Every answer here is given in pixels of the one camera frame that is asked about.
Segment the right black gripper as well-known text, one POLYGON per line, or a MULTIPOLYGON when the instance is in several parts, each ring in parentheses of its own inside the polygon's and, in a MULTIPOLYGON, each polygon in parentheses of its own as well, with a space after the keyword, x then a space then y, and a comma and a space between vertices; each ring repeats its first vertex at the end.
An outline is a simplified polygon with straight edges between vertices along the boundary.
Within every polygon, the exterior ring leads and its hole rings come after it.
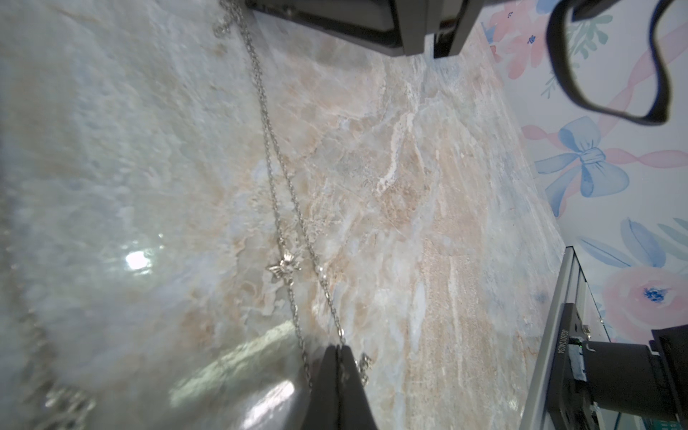
POLYGON ((259 0, 245 5, 389 57, 420 55, 431 36, 434 58, 460 54, 484 7, 479 0, 259 0))

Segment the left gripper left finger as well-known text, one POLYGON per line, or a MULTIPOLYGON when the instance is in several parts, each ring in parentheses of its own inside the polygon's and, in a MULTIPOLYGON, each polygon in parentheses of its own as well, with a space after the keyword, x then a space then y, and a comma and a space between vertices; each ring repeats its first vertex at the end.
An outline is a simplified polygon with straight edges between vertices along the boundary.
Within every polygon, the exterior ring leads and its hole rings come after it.
POLYGON ((303 430, 335 430, 340 428, 339 348, 325 350, 316 381, 311 390, 303 430))

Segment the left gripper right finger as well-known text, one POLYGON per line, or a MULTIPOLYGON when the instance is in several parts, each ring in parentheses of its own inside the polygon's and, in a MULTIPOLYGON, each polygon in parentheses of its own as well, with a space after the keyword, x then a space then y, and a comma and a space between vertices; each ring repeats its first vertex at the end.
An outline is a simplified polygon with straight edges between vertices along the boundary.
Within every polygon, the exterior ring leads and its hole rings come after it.
POLYGON ((378 430, 349 346, 338 347, 338 429, 378 430))

